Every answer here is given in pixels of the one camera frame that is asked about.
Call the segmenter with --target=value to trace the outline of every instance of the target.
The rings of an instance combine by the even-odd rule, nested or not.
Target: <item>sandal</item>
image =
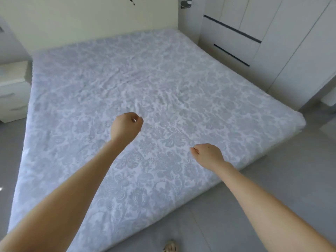
[[[163,248],[163,252],[179,252],[179,247],[175,241],[168,241]]]

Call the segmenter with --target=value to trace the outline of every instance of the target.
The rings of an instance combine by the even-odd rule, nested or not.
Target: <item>white patterned mattress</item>
[[[219,183],[189,147],[217,145],[237,169],[305,126],[302,115],[173,29],[33,56],[26,136],[9,229],[93,157],[114,118],[141,115],[68,251],[100,252]]]

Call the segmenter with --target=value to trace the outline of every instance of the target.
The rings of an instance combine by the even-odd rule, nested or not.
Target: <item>hand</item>
[[[231,165],[224,160],[221,150],[215,145],[196,144],[190,151],[195,160],[210,171],[216,172],[225,165]]]
[[[144,120],[134,112],[121,114],[111,126],[111,140],[117,140],[126,147],[141,130]]]

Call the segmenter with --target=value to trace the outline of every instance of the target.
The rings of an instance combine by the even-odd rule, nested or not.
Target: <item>black drawer handle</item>
[[[15,95],[15,93],[10,93],[10,94],[6,94],[6,95],[0,95],[0,99],[12,97],[13,95]]]
[[[10,109],[10,111],[15,111],[15,110],[22,110],[24,108],[26,108],[27,105],[24,105],[24,106],[21,106],[21,107],[17,107],[17,108],[13,108],[13,109]]]

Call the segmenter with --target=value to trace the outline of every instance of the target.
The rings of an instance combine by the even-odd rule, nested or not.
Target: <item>nightstand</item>
[[[30,62],[0,65],[0,121],[7,123],[27,117],[31,81]]]

